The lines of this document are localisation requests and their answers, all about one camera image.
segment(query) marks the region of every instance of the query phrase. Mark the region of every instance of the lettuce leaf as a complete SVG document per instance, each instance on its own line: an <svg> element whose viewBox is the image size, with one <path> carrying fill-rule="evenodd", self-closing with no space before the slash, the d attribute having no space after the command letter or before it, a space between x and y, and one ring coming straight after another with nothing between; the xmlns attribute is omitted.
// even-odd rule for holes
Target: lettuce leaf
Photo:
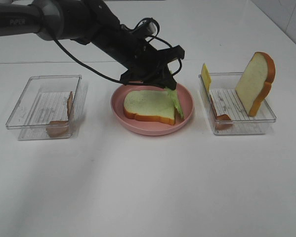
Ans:
<svg viewBox="0 0 296 237"><path fill-rule="evenodd" d="M171 100L173 101L174 103L174 106L177 110L177 112L179 113L181 119L184 119L184 113L183 113L183 110L182 110L182 107L181 107L181 104L178 100L178 96L177 96L177 90L171 90L170 88L165 88L165 90L168 92L168 96L171 98Z"/></svg>

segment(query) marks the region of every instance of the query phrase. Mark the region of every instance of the transparent plastic tray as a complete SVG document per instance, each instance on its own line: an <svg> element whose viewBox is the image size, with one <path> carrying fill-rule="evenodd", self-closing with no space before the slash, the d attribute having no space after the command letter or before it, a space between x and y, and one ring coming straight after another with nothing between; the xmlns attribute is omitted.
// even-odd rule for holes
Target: transparent plastic tray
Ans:
<svg viewBox="0 0 296 237"><path fill-rule="evenodd" d="M67 104L70 93L70 113ZM80 75L31 77L6 128L18 140L68 138L77 129L84 109L87 84Z"/></svg>
<svg viewBox="0 0 296 237"><path fill-rule="evenodd" d="M199 75L202 83L201 98L212 131L216 135L265 134L270 125L276 121L276 116L265 100L255 117L247 115L234 89L241 75L242 73L211 73L209 94L205 89L201 75ZM229 115L231 120L217 119L217 116L223 114Z"/></svg>

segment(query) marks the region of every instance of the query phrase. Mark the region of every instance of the bread slice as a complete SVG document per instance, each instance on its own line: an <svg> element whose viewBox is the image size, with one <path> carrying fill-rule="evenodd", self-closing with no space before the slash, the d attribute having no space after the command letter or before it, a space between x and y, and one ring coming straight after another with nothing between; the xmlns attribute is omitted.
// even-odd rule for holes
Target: bread slice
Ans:
<svg viewBox="0 0 296 237"><path fill-rule="evenodd" d="M273 59L264 52L256 52L235 88L249 116L257 114L262 101L271 90L274 78Z"/></svg>
<svg viewBox="0 0 296 237"><path fill-rule="evenodd" d="M166 91L140 90L127 94L124 115L138 121L175 124L175 107Z"/></svg>
<svg viewBox="0 0 296 237"><path fill-rule="evenodd" d="M59 127L47 127L46 131L49 137L55 138L61 135L64 135L69 130L69 118L73 114L72 110L73 106L73 92L70 92L69 98L67 99L67 116L68 120L61 121L61 120L53 120L50 121L49 125L67 125L67 126L59 126Z"/></svg>

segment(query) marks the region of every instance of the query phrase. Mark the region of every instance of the pink plate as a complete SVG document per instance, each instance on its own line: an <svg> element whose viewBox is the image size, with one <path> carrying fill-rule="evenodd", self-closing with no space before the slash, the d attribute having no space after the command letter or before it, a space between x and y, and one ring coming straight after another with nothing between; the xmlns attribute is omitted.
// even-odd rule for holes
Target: pink plate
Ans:
<svg viewBox="0 0 296 237"><path fill-rule="evenodd" d="M112 110L118 121L126 129L149 136L159 136L175 132L182 128L191 118L194 111L194 101L190 92L181 84L177 84L177 95L180 100L184 120L181 120L178 115L175 117L175 125L168 125L160 122L142 122L134 119L128 119L124 115L124 99L126 95L133 90L163 90L154 86L145 85L122 85L114 92L111 99Z"/></svg>

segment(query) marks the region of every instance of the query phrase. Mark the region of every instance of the white bread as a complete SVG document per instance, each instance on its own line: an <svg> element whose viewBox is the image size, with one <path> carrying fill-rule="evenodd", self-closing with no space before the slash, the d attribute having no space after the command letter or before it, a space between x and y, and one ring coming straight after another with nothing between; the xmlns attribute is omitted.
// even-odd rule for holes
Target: white bread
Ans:
<svg viewBox="0 0 296 237"><path fill-rule="evenodd" d="M175 124L175 107L166 91L140 90L127 94L124 115L138 121Z"/></svg>
<svg viewBox="0 0 296 237"><path fill-rule="evenodd" d="M275 65L264 52L256 52L244 70L235 90L247 114L255 116L262 101L271 90Z"/></svg>

